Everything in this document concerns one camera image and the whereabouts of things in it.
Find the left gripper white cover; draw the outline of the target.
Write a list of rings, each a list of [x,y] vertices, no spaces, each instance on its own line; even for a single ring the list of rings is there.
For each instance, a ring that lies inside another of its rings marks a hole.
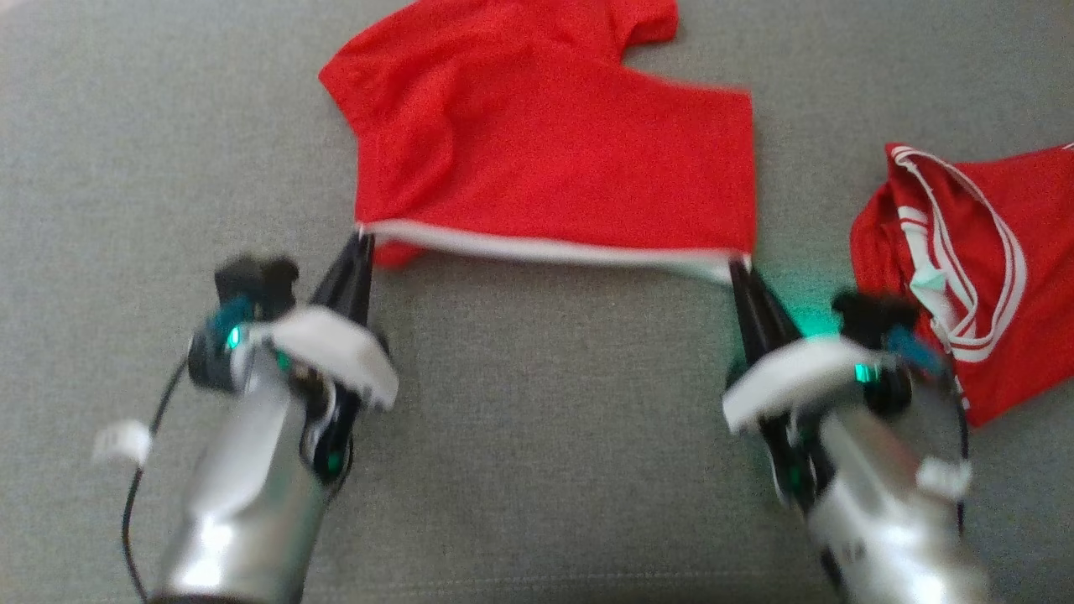
[[[313,306],[248,322],[231,305],[195,333],[191,382],[240,401],[211,447],[205,485],[260,488],[277,450],[311,471],[318,484],[345,481],[354,460],[357,414],[391,409],[400,391],[388,353],[362,326],[369,321],[373,251],[373,234],[349,238],[315,287]],[[333,310],[346,310],[349,320]]]

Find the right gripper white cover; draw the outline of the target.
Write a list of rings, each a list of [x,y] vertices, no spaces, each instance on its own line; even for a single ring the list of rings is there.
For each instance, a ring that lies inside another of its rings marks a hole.
[[[914,455],[889,427],[914,393],[905,363],[844,337],[799,340],[755,268],[732,260],[729,271],[748,368],[722,417],[732,435],[760,440],[778,500],[803,513],[912,508]]]

